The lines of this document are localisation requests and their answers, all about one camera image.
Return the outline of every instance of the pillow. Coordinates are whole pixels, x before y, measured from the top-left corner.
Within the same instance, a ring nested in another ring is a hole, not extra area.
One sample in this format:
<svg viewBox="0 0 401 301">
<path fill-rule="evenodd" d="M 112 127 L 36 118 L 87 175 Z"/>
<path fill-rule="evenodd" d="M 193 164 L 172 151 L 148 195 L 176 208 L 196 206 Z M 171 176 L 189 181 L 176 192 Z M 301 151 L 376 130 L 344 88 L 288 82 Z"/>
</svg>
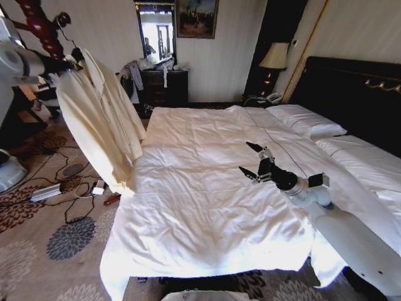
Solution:
<svg viewBox="0 0 401 301">
<path fill-rule="evenodd" d="M 346 130 L 300 105 L 277 105 L 267 108 L 294 132 L 312 140 L 344 135 Z"/>
<path fill-rule="evenodd" d="M 354 136 L 316 144 L 380 199 L 398 200 L 401 208 L 401 159 Z"/>
</svg>

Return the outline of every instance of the picture frame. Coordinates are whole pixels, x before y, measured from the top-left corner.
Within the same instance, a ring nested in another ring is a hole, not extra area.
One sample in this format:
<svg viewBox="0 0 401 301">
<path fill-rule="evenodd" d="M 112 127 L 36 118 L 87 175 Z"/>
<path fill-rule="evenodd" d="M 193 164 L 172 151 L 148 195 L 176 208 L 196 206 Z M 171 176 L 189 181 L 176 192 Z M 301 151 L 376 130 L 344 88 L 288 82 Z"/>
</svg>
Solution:
<svg viewBox="0 0 401 301">
<path fill-rule="evenodd" d="M 219 0 L 175 0 L 178 38 L 214 39 Z"/>
</svg>

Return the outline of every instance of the cream wall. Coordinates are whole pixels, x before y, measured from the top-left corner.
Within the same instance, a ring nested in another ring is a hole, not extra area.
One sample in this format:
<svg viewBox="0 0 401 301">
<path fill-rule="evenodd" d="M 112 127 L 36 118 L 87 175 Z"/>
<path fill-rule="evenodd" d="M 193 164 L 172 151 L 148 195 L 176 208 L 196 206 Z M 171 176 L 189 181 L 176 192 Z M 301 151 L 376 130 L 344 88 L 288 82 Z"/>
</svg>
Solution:
<svg viewBox="0 0 401 301">
<path fill-rule="evenodd" d="M 325 2 L 326 0 L 308 0 L 293 38 L 298 41 L 297 45 L 295 47 L 291 45 L 288 49 L 287 69 L 280 73 L 274 86 L 275 91 L 283 93 L 286 90 Z"/>
<path fill-rule="evenodd" d="M 14 0 L 0 0 L 8 16 L 22 23 L 25 17 Z M 120 71 L 130 60 L 143 57 L 139 26 L 132 0 L 42 0 L 42 8 L 52 20 L 61 11 L 71 16 L 65 34 L 75 43 L 87 48 L 113 71 Z M 33 34 L 19 31 L 28 48 L 46 53 Z M 65 53 L 74 46 L 59 33 Z"/>
<path fill-rule="evenodd" d="M 303 21 L 297 34 L 309 31 L 310 24 Z M 401 1 L 329 0 L 287 96 L 294 90 L 308 56 L 401 63 L 400 50 Z M 277 87 L 282 89 L 290 77 L 282 73 Z"/>
<path fill-rule="evenodd" d="M 15 1 L 0 3 L 11 19 L 25 23 Z M 241 100 L 266 3 L 267 0 L 220 0 L 215 39 L 177 39 L 178 61 L 188 62 L 191 68 L 191 102 Z M 113 71 L 143 57 L 132 0 L 42 0 L 42 8 L 50 19 L 66 11 L 72 20 L 65 28 L 67 37 Z M 31 33 L 20 33 L 29 48 L 44 52 Z M 61 34 L 59 40 L 65 53 L 71 53 L 73 45 Z"/>
<path fill-rule="evenodd" d="M 177 39 L 179 63 L 191 67 L 191 102 L 241 101 L 266 3 L 220 0 L 213 40 Z"/>
</svg>

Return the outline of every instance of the black headboard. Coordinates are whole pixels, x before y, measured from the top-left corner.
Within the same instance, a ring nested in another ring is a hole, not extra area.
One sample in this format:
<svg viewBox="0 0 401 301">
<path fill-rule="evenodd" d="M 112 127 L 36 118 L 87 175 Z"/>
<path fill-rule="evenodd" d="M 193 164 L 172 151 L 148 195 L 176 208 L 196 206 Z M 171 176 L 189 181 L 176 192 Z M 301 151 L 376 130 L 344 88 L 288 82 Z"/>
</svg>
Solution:
<svg viewBox="0 0 401 301">
<path fill-rule="evenodd" d="M 399 64 L 310 56 L 289 102 L 401 157 L 399 85 Z"/>
</svg>

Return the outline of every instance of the patterned carpet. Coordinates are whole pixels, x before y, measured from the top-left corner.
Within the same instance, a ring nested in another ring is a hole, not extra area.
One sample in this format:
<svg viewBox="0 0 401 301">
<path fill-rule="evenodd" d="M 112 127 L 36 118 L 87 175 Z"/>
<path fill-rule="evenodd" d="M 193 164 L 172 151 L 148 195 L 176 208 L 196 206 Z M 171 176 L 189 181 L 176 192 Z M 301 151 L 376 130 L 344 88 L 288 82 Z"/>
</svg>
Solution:
<svg viewBox="0 0 401 301">
<path fill-rule="evenodd" d="M 0 299 L 108 300 L 99 264 L 118 203 L 103 205 L 112 195 L 109 190 L 94 199 L 88 196 L 98 175 L 62 117 L 10 153 L 30 172 L 0 194 Z M 28 201 L 33 191 L 56 183 L 61 183 L 59 196 Z M 246 292 L 258 300 L 365 300 L 341 275 L 329 288 L 314 285 L 318 281 L 306 262 L 300 272 L 256 270 L 186 281 L 132 278 L 124 300 L 159 301 L 186 288 Z"/>
</svg>

